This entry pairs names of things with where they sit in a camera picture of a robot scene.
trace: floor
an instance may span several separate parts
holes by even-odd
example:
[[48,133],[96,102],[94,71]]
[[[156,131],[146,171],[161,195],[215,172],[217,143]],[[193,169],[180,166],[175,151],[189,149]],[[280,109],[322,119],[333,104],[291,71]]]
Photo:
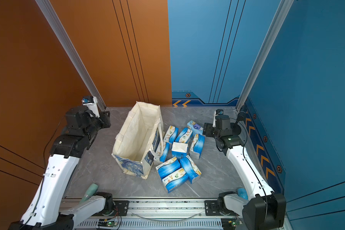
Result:
[[[127,197],[205,197],[215,198],[221,192],[236,191],[243,183],[234,166],[226,156],[216,149],[215,140],[206,137],[199,160],[194,160],[201,170],[201,178],[194,184],[184,183],[167,193],[155,167],[144,180],[126,175],[111,156],[115,137],[119,133],[131,107],[110,107],[111,127],[98,132],[91,148],[84,152],[65,191],[65,196],[83,196],[88,186],[95,183],[98,191],[110,192],[115,198]],[[170,125],[181,131],[187,122],[212,123],[217,108],[161,107],[164,131]],[[234,116],[233,108],[222,108],[224,114]]]

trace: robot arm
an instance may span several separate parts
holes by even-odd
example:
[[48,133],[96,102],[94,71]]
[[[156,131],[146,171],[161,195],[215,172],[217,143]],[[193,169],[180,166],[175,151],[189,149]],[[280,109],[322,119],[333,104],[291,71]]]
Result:
[[242,216],[249,230],[279,228],[284,224],[286,200],[282,194],[274,193],[249,158],[245,143],[239,138],[238,122],[244,118],[245,113],[240,112],[236,123],[230,123],[230,118],[218,109],[214,113],[215,123],[205,123],[203,128],[203,134],[215,138],[217,149],[234,165],[248,194],[246,200],[234,192],[221,193],[217,198],[220,211],[234,211]]
[[99,113],[95,97],[84,97],[82,102],[65,114],[67,126],[53,143],[41,184],[21,221],[11,223],[10,230],[72,229],[104,208],[112,208],[112,196],[99,193],[59,215],[62,196],[84,150],[100,129],[111,125],[110,112]]

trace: tissue package label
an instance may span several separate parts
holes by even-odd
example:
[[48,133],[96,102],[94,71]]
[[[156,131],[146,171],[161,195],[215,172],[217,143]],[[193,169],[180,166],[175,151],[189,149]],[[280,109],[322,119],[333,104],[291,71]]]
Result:
[[193,138],[193,142],[189,149],[191,157],[199,159],[200,154],[202,153],[203,144],[205,143],[205,137],[199,134],[196,134]]
[[161,154],[161,142],[163,142],[163,144],[165,145],[164,151],[162,152],[162,155],[159,158],[154,157],[153,159],[156,160],[156,161],[165,162],[167,154],[169,153],[170,143],[169,142],[165,142],[165,141],[160,141],[160,143],[159,143],[159,145],[158,145],[158,147],[156,149],[157,155]]
[[192,134],[193,134],[193,130],[189,128],[184,128],[183,131],[181,131],[181,133],[179,134],[179,136],[176,137],[175,142],[188,143]]
[[200,134],[203,135],[203,127],[197,124],[195,121],[190,121],[186,124],[186,126],[193,130],[193,135]]
[[187,151],[188,151],[188,144],[174,142],[172,145],[173,145],[171,147],[171,154],[172,154],[172,156],[175,156],[178,159],[181,159],[184,156],[186,156]]
[[176,157],[173,157],[170,160],[156,166],[157,173],[160,175],[161,179],[178,170],[179,168],[181,168],[181,166]]
[[202,173],[200,172],[197,165],[193,162],[193,160],[189,156],[183,157],[180,160],[180,164],[181,164],[181,167],[184,168],[184,170],[188,174],[189,176],[188,180],[191,184],[193,184],[196,180],[199,179]]
[[178,135],[178,128],[174,126],[170,126],[168,130],[166,131],[163,141],[169,142],[170,144],[172,144],[177,135]]
[[162,183],[164,184],[167,193],[174,190],[176,187],[182,185],[184,182],[188,180],[189,176],[185,172],[184,168],[180,168],[175,172],[171,173],[167,177],[162,179]]

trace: bag handle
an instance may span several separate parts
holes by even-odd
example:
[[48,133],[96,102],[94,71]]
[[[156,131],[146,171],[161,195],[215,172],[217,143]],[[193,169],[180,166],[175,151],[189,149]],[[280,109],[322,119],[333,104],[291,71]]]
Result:
[[163,141],[163,137],[162,137],[162,127],[161,127],[162,125],[161,125],[161,123],[162,123],[162,120],[161,120],[161,118],[159,118],[159,125],[158,125],[157,129],[159,131],[159,137],[160,137],[160,148],[161,148],[160,152],[161,152],[161,154],[158,155],[154,150],[150,149],[152,155],[155,158],[160,158],[164,152],[164,149],[165,149],[165,145],[164,145],[164,141]]

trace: canvas bag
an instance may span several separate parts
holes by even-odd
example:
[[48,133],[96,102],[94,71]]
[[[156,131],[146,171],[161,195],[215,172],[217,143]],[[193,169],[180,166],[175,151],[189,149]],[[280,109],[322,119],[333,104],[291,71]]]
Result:
[[147,179],[164,130],[160,106],[137,102],[115,138],[112,156],[124,173]]

